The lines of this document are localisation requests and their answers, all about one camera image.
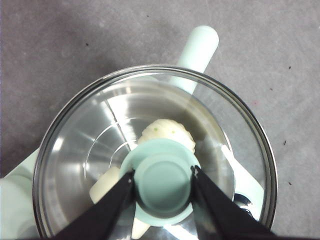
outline white vegetable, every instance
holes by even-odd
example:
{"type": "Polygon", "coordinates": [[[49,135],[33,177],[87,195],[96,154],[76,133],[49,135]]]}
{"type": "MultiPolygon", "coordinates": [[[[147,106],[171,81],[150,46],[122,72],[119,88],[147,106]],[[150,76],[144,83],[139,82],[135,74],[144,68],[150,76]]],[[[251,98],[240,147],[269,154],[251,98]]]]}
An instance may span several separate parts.
{"type": "Polygon", "coordinates": [[[143,221],[140,221],[138,218],[135,217],[133,219],[131,238],[132,239],[141,238],[149,228],[150,228],[149,224],[143,221]]]}
{"type": "MultiPolygon", "coordinates": [[[[174,140],[186,148],[192,153],[195,152],[194,139],[191,134],[185,129],[185,127],[174,120],[170,119],[158,119],[147,126],[142,136],[138,140],[138,144],[151,139],[171,139],[174,140]]],[[[107,170],[98,181],[91,187],[89,191],[90,198],[94,204],[96,204],[119,180],[120,169],[118,167],[111,167],[107,170]]],[[[149,229],[150,225],[140,221],[138,218],[134,218],[132,226],[132,239],[141,238],[145,232],[149,229]]]]}
{"type": "Polygon", "coordinates": [[[143,130],[138,144],[160,138],[174,140],[184,145],[192,153],[195,152],[196,143],[190,132],[188,132],[181,123],[170,119],[158,119],[147,126],[143,130]]]}
{"type": "Polygon", "coordinates": [[[94,204],[118,182],[120,169],[116,166],[109,168],[90,188],[89,195],[94,204]]]}

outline handle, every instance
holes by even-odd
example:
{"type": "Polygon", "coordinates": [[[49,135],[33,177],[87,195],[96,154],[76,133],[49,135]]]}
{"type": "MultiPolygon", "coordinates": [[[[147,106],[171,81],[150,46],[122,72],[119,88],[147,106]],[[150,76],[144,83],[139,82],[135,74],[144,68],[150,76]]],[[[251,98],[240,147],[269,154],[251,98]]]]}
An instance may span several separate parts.
{"type": "Polygon", "coordinates": [[[221,151],[231,165],[235,178],[236,194],[242,195],[250,200],[250,213],[253,218],[259,221],[261,209],[264,204],[265,191],[257,180],[235,159],[233,153],[226,145],[221,147],[221,151]]]}
{"type": "MultiPolygon", "coordinates": [[[[192,30],[177,63],[178,67],[203,73],[219,44],[219,37],[210,26],[197,26],[192,30]]],[[[193,94],[197,82],[173,76],[170,83],[193,94]]]]}
{"type": "Polygon", "coordinates": [[[39,149],[0,179],[0,239],[36,238],[32,205],[32,179],[39,149]]]}

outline round cap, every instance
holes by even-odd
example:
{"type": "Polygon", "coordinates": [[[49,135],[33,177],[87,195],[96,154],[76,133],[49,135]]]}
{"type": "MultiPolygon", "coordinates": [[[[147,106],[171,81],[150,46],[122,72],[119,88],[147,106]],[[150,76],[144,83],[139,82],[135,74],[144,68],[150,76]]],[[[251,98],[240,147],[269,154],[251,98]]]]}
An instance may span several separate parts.
{"type": "Polygon", "coordinates": [[[188,163],[172,154],[145,158],[134,174],[139,204],[149,214],[170,218],[187,206],[191,189],[188,163]]]}
{"type": "Polygon", "coordinates": [[[188,198],[194,165],[200,166],[195,155],[167,138],[148,140],[129,152],[119,177],[135,170],[135,217],[156,227],[177,224],[188,217],[193,211],[188,198]]]}

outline stainless steel bowl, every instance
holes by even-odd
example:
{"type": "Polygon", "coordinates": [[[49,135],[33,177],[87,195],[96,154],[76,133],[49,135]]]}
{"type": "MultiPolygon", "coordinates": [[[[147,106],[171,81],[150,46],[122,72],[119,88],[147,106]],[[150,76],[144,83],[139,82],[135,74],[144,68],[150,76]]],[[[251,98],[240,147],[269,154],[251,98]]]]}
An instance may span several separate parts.
{"type": "MultiPolygon", "coordinates": [[[[79,92],[51,124],[41,143],[33,179],[34,212],[41,235],[55,235],[93,204],[90,187],[109,167],[121,165],[137,146],[143,129],[156,119],[173,119],[185,126],[196,142],[195,155],[202,169],[232,199],[233,170],[216,151],[221,145],[231,148],[227,134],[239,161],[255,166],[248,171],[265,188],[261,220],[271,225],[277,189],[274,159],[266,135],[247,106],[204,74],[149,65],[98,79],[79,92]],[[182,85],[184,80],[197,83],[194,92],[172,84],[176,77],[182,85]],[[241,135],[240,142],[235,133],[241,135]]],[[[195,231],[192,215],[180,225],[195,231]]],[[[144,237],[154,238],[155,234],[172,238],[159,228],[144,237]]]]}

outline gray floor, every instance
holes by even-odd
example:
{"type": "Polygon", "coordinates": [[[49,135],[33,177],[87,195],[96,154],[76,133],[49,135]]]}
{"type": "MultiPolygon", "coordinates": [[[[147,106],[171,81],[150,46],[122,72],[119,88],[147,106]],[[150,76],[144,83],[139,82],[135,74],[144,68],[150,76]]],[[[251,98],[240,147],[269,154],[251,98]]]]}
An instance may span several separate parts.
{"type": "Polygon", "coordinates": [[[205,73],[251,107],[274,150],[272,229],[320,237],[318,0],[2,0],[1,175],[83,87],[129,66],[175,64],[204,24],[220,37],[205,73]]]}

